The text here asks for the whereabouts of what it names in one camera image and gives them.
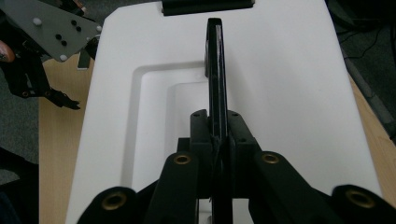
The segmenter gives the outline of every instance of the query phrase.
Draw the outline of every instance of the wooden table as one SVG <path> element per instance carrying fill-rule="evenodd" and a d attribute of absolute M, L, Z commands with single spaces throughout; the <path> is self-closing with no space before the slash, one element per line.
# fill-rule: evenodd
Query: wooden table
<path fill-rule="evenodd" d="M 40 223 L 64 223 L 76 164 L 79 138 L 91 82 L 93 62 L 77 71 L 78 56 L 66 63 L 44 63 L 52 88 L 80 101 L 79 111 L 39 101 Z M 351 80 L 361 121 L 384 198 L 396 207 L 396 147 Z"/>

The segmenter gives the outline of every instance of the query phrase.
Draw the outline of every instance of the white surface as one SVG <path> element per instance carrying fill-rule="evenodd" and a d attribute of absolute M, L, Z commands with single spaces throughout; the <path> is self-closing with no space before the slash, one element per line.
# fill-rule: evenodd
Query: white surface
<path fill-rule="evenodd" d="M 161 7 L 123 7 L 106 19 L 66 223 L 104 189 L 141 190 L 157 179 L 177 138 L 189 137 L 190 114 L 208 106 L 205 33 L 214 17 L 223 22 L 229 109 L 262 149 L 284 155 L 325 193 L 344 184 L 380 193 L 323 1 L 261 0 L 175 17 Z"/>

